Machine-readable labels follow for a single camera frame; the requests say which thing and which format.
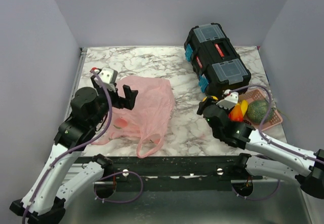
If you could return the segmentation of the yellow fake banana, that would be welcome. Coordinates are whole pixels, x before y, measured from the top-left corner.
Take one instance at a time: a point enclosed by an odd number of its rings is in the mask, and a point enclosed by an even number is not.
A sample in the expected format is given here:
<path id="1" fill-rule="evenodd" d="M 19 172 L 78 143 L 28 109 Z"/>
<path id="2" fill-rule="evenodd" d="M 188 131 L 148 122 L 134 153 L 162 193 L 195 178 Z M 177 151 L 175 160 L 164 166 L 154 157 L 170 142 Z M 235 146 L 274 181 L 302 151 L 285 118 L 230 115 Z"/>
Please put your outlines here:
<path id="1" fill-rule="evenodd" d="M 248 102 L 246 100 L 242 100 L 240 103 L 240 108 L 241 108 L 241 111 L 242 111 L 242 115 L 245 116 L 247 110 L 248 110 Z"/>

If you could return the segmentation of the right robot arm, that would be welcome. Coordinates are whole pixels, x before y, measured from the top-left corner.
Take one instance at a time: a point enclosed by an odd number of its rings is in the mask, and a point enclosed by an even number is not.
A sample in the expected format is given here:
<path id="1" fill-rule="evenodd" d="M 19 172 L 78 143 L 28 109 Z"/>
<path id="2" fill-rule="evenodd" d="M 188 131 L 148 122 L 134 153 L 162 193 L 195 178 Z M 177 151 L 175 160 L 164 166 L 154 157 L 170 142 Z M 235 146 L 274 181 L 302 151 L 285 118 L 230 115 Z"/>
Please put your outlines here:
<path id="1" fill-rule="evenodd" d="M 269 160 L 261 161 L 250 156 L 244 162 L 235 164 L 233 174 L 236 178 L 263 175 L 280 180 L 295 180 L 303 192 L 323 199 L 322 149 L 313 152 L 294 147 L 263 134 L 251 125 L 232 121 L 212 97 L 199 103 L 197 114 L 205 118 L 213 136 L 221 142 L 269 157 Z"/>

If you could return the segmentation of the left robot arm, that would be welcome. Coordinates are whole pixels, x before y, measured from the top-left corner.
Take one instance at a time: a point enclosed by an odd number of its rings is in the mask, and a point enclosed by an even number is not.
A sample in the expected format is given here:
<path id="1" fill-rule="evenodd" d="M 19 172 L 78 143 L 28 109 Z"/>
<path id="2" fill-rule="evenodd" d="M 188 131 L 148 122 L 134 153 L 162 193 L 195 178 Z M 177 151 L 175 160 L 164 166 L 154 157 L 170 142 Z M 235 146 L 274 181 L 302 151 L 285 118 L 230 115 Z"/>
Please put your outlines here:
<path id="1" fill-rule="evenodd" d="M 102 136 L 97 126 L 101 124 L 104 131 L 108 130 L 112 109 L 132 110 L 135 106 L 137 90 L 123 85 L 125 95 L 120 97 L 115 78 L 108 79 L 101 72 L 94 73 L 91 81 L 92 87 L 78 89 L 71 100 L 71 113 L 60 125 L 36 182 L 22 199 L 10 205 L 10 210 L 22 218 L 22 223 L 59 223 L 68 204 L 87 186 L 118 174 L 113 162 L 98 154 L 74 178 L 63 182 L 86 146 Z"/>

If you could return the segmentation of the orange red fake mango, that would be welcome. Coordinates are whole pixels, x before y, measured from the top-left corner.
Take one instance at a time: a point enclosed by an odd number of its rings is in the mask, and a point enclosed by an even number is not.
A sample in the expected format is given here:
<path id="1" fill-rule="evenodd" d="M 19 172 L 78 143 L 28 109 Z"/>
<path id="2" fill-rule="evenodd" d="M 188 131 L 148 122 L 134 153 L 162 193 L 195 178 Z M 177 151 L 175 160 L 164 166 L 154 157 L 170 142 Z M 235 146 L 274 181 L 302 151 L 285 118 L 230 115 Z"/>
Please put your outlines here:
<path id="1" fill-rule="evenodd" d="M 242 122 L 244 120 L 244 116 L 241 110 L 241 105 L 237 104 L 229 113 L 229 118 L 231 121 Z"/>

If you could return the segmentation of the pink plastic bag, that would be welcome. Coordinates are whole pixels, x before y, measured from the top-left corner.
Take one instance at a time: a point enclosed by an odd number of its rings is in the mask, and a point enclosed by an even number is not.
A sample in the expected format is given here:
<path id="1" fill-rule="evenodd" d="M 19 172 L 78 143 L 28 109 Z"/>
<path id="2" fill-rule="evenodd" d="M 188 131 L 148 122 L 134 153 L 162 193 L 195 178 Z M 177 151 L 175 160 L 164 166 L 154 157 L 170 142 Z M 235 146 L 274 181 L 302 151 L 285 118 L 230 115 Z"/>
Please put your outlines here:
<path id="1" fill-rule="evenodd" d="M 146 158 L 164 144 L 175 106 L 171 83 L 163 78 L 127 76 L 118 81 L 117 87 L 123 85 L 138 91 L 135 106 L 132 110 L 114 108 L 108 130 L 93 145 L 105 145 L 121 137 L 138 138 L 137 157 Z"/>

